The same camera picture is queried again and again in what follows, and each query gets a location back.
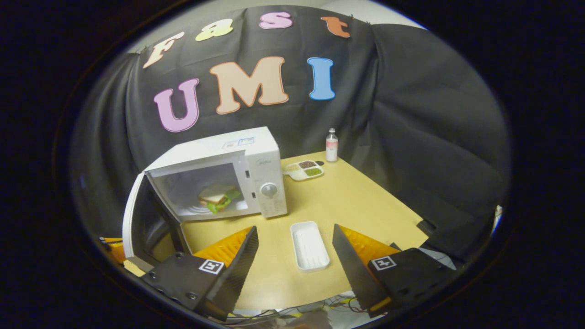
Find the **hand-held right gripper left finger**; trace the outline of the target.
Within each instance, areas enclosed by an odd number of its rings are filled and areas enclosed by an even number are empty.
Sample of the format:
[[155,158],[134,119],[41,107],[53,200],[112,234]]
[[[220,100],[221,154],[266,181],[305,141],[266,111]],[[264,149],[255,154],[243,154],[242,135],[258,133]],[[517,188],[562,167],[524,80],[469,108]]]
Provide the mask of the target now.
[[259,247],[250,226],[195,254],[176,252],[142,275],[169,300],[201,316],[226,320],[233,312]]

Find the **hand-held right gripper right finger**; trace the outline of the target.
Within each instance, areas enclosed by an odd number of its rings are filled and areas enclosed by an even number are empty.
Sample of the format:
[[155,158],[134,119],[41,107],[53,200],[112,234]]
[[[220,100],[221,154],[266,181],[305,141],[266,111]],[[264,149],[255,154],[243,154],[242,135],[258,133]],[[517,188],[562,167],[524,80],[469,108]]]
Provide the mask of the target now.
[[399,250],[339,224],[332,244],[356,300],[370,316],[424,301],[456,272],[420,248]]

